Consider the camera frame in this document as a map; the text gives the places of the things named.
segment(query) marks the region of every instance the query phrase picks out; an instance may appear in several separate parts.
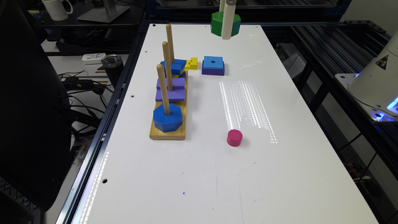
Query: metal cup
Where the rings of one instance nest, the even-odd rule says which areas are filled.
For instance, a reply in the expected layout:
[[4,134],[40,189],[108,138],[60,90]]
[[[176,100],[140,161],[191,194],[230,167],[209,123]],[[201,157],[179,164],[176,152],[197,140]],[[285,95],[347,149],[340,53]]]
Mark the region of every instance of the metal cup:
[[119,55],[107,55],[101,59],[102,65],[104,65],[105,72],[108,75],[112,86],[116,88],[119,77],[122,74],[124,65],[122,57]]

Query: pink cylinder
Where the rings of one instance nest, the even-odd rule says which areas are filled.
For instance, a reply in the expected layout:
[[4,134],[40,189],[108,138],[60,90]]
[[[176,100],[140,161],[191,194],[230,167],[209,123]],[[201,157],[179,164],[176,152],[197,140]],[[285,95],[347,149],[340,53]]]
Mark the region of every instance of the pink cylinder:
[[228,137],[226,138],[226,142],[228,142],[230,146],[236,147],[241,144],[242,138],[243,138],[242,132],[233,129],[228,132]]

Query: white robot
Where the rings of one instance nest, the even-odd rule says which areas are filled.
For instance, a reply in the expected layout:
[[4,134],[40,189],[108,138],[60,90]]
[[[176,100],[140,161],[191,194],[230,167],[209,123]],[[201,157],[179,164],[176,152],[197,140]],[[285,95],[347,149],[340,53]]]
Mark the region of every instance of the white robot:
[[398,121],[398,32],[361,73],[335,77],[373,120]]

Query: black chair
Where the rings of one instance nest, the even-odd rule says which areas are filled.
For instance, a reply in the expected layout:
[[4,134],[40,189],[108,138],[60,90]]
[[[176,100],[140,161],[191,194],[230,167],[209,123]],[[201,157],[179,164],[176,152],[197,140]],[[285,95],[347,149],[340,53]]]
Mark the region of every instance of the black chair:
[[[42,215],[73,159],[72,123],[90,120],[98,127],[100,120],[70,109],[66,90],[15,0],[0,0],[0,79],[0,177]],[[0,193],[0,223],[19,223],[18,217],[41,222],[12,200]]]

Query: white mug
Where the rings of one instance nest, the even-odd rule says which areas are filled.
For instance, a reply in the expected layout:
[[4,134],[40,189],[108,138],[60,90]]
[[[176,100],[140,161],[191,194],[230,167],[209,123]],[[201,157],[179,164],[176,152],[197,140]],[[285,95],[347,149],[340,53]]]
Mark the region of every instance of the white mug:
[[[62,2],[66,1],[70,5],[70,12],[67,12],[62,5]],[[42,0],[47,12],[54,21],[62,21],[68,19],[68,15],[73,13],[72,4],[68,0]]]

